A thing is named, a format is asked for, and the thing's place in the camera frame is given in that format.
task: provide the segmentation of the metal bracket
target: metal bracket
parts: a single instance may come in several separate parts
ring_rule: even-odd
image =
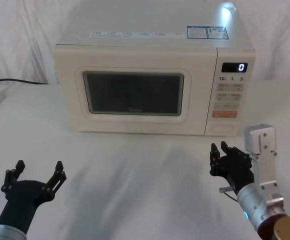
[[[226,187],[220,187],[219,188],[219,192],[221,193],[221,194],[223,194],[223,193],[227,193],[227,192],[232,192],[232,191],[234,191],[235,190],[235,187],[233,187],[233,186],[226,186]]]
[[[276,181],[276,133],[268,124],[250,126],[245,129],[245,149],[253,160],[255,183],[263,191],[268,206],[284,205]]]

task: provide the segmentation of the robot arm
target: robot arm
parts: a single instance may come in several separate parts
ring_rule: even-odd
[[[220,192],[235,192],[237,202],[261,239],[290,240],[290,228],[286,228],[290,217],[276,182],[275,129],[266,124],[251,126],[245,129],[244,136],[250,155],[223,141],[221,149],[226,155],[220,157],[216,145],[211,145],[210,174],[227,180],[230,187],[220,188]]]
[[[55,198],[55,193],[66,180],[63,164],[57,162],[53,176],[47,183],[17,181],[25,164],[18,161],[15,169],[7,170],[1,191],[7,203],[0,215],[0,240],[26,240],[26,234],[37,208]]]

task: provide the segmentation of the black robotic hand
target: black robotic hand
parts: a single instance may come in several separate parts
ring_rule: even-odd
[[[19,160],[15,169],[7,170],[1,191],[7,203],[0,215],[0,225],[11,226],[27,234],[37,208],[54,199],[55,193],[66,180],[63,164],[58,161],[53,176],[47,183],[23,180],[17,181],[25,164]]]
[[[225,178],[237,195],[244,186],[254,182],[254,174],[251,171],[252,159],[249,154],[235,146],[228,147],[224,141],[221,142],[220,147],[225,156],[220,157],[221,154],[215,143],[211,144],[209,173],[212,176]]]

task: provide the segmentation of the microwave window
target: microwave window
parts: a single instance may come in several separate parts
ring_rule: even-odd
[[[181,73],[85,71],[83,79],[93,114],[179,116]]]

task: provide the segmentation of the microwave control panel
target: microwave control panel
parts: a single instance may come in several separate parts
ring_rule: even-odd
[[[237,134],[254,61],[254,53],[218,53],[205,135]]]

